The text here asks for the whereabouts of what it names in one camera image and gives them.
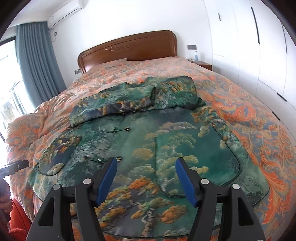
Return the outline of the person's left hand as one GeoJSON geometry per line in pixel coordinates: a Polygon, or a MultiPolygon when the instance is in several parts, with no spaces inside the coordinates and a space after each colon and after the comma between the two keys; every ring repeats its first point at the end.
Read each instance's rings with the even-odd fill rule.
{"type": "Polygon", "coordinates": [[[1,222],[7,225],[10,220],[10,213],[13,209],[10,186],[6,180],[1,179],[1,222]]]}

